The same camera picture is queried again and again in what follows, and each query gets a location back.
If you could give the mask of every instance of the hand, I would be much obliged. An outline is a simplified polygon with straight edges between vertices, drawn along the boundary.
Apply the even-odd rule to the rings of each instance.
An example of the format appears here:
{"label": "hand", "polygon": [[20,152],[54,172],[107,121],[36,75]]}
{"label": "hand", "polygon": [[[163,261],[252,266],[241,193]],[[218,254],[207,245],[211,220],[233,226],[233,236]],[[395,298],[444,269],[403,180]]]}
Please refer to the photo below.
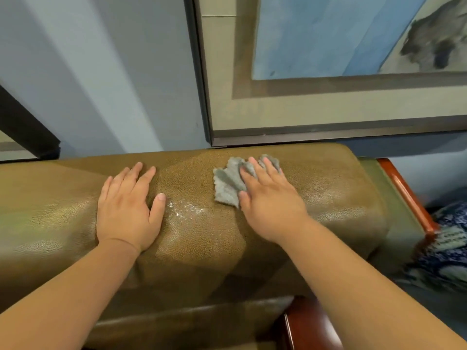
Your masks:
{"label": "hand", "polygon": [[258,180],[243,168],[240,171],[248,193],[239,193],[240,206],[250,226],[261,237],[281,244],[284,237],[311,220],[306,206],[282,171],[278,172],[267,158],[264,170],[253,157]]}
{"label": "hand", "polygon": [[149,211],[146,197],[155,167],[138,179],[142,168],[143,164],[138,162],[132,169],[125,168],[115,178],[108,177],[104,183],[97,205],[99,243],[119,239],[141,253],[151,246],[159,234],[165,211],[165,195],[158,194]]}

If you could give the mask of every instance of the person's left hand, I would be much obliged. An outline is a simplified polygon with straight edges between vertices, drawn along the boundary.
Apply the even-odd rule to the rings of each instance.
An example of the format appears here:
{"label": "person's left hand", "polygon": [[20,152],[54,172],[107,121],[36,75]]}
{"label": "person's left hand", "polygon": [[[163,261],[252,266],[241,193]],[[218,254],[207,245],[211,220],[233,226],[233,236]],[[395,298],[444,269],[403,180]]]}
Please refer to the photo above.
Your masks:
{"label": "person's left hand", "polygon": [[108,177],[98,201],[97,238],[99,243],[119,239],[138,253],[148,249],[159,234],[165,211],[165,195],[158,194],[151,211],[146,205],[149,183],[155,175],[151,167],[138,179],[143,164],[128,167],[115,178]]}

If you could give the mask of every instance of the person's left arm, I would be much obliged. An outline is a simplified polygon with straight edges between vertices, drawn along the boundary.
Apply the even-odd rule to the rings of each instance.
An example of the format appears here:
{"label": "person's left arm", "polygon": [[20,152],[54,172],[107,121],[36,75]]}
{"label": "person's left arm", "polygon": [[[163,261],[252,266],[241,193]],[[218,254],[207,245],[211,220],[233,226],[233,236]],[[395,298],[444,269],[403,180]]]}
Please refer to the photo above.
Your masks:
{"label": "person's left arm", "polygon": [[141,251],[159,234],[165,196],[149,211],[146,196],[155,174],[143,165],[105,182],[98,202],[99,245],[85,257],[0,315],[4,349],[80,349]]}

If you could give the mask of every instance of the red wood trim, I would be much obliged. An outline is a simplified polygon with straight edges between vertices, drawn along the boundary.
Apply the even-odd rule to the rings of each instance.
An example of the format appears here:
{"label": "red wood trim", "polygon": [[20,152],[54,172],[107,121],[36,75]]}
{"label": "red wood trim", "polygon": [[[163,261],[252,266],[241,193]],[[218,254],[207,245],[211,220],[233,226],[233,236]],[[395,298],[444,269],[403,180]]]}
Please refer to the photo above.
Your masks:
{"label": "red wood trim", "polygon": [[283,316],[288,350],[342,350],[316,297],[296,297]]}
{"label": "red wood trim", "polygon": [[440,226],[433,221],[420,200],[416,197],[412,189],[410,189],[409,185],[400,175],[396,167],[394,167],[392,162],[388,158],[378,158],[378,162],[381,165],[381,168],[389,176],[399,193],[402,195],[415,217],[417,217],[417,220],[422,225],[427,241],[433,241],[435,239],[436,231],[440,228]]}

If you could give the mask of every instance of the blue canvas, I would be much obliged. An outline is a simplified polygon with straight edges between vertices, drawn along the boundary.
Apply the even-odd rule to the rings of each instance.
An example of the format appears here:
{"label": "blue canvas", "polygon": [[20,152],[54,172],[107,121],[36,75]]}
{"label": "blue canvas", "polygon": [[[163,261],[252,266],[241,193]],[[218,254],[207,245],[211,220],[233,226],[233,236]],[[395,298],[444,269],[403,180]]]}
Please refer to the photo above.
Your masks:
{"label": "blue canvas", "polygon": [[261,0],[254,80],[371,75],[426,0]]}

